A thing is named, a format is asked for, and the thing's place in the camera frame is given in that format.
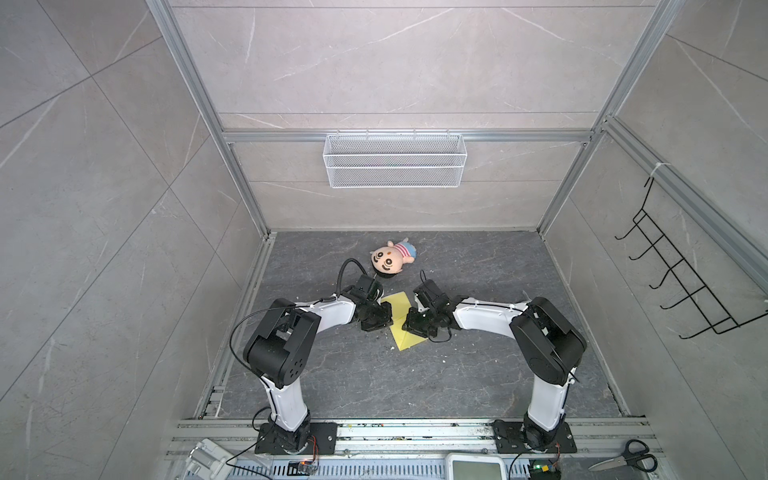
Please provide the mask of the yellow square paper sheet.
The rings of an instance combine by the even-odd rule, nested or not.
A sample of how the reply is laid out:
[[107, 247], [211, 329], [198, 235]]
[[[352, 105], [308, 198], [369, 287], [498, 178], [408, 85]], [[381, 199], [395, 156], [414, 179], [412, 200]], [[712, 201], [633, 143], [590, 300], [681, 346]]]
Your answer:
[[390, 326], [390, 331], [399, 351], [409, 349], [426, 341], [426, 338], [409, 333], [403, 329], [407, 314], [412, 308], [411, 302], [405, 292], [385, 296], [380, 300], [380, 303], [388, 303], [392, 307], [392, 325]]

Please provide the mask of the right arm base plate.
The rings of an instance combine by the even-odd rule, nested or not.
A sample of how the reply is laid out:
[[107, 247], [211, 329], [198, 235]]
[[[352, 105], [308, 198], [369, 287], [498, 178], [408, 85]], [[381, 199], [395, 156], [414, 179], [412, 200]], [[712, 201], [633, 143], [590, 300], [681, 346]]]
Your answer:
[[496, 450], [500, 454], [573, 454], [578, 451], [570, 426], [561, 421], [546, 431], [528, 417], [522, 421], [494, 420], [490, 424]]

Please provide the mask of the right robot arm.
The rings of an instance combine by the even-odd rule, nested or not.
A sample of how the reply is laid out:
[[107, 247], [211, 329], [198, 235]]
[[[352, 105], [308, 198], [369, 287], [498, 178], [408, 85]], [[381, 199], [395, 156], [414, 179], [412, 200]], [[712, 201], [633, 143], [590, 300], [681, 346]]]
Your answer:
[[432, 280], [414, 293], [417, 306], [408, 310], [402, 326], [410, 334], [433, 340], [442, 328], [450, 333], [478, 330], [516, 341], [534, 376], [521, 440], [525, 449], [538, 452], [553, 445], [565, 424], [568, 391], [587, 349], [578, 329], [544, 297], [516, 304], [449, 298]]

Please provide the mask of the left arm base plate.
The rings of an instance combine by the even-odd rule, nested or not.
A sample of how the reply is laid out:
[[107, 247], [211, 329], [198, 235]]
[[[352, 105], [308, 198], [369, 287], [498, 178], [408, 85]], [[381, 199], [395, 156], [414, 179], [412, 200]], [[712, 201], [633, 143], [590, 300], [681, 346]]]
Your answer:
[[304, 422], [297, 431], [291, 432], [273, 423], [263, 423], [259, 427], [254, 452], [332, 455], [336, 448], [338, 427], [333, 422]]

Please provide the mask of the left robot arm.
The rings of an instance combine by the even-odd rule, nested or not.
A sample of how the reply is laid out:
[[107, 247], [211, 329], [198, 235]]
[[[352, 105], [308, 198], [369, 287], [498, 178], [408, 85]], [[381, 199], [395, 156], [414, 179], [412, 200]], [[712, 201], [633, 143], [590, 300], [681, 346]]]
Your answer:
[[264, 386], [279, 432], [303, 434], [310, 422], [300, 376], [317, 335], [354, 322], [364, 331], [390, 326], [392, 306], [380, 300], [382, 294], [379, 280], [363, 274], [330, 297], [312, 302], [278, 298], [266, 309], [243, 348], [242, 361]]

